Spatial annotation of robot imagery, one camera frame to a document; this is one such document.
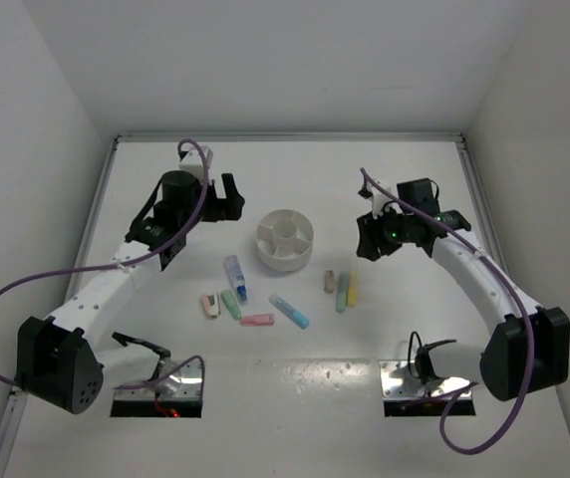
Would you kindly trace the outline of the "yellow highlighter marker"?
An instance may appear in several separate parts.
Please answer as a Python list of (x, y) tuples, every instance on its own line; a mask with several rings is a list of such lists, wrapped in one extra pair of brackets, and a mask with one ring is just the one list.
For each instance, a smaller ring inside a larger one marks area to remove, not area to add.
[(355, 307), (358, 302), (358, 273), (353, 270), (349, 273), (346, 304)]

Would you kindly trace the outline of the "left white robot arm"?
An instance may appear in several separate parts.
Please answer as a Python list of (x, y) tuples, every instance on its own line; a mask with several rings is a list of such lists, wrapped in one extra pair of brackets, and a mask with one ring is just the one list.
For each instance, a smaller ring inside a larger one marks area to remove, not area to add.
[(199, 222), (237, 221), (244, 197), (232, 174), (221, 176), (224, 197), (213, 182), (184, 170), (164, 173), (107, 270), (97, 274), (47, 318), (27, 319), (19, 329), (19, 388), (72, 414), (80, 414), (103, 388), (154, 387), (169, 350), (120, 333), (113, 350), (99, 349), (102, 336), (147, 281), (164, 271), (185, 247)]

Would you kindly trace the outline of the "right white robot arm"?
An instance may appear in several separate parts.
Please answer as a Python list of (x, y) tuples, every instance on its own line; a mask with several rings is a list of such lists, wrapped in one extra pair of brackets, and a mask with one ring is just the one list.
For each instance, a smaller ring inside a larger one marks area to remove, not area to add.
[(451, 376), (486, 386), (508, 401), (565, 382), (569, 372), (570, 320), (559, 307), (532, 299), (484, 252), (457, 210), (443, 211), (429, 178), (398, 184), (392, 193), (370, 176), (360, 196), (372, 209), (357, 220), (357, 255), (375, 262), (406, 244), (423, 250), (454, 279), (483, 319), (486, 346), (445, 339), (419, 346), (410, 372), (423, 384)]

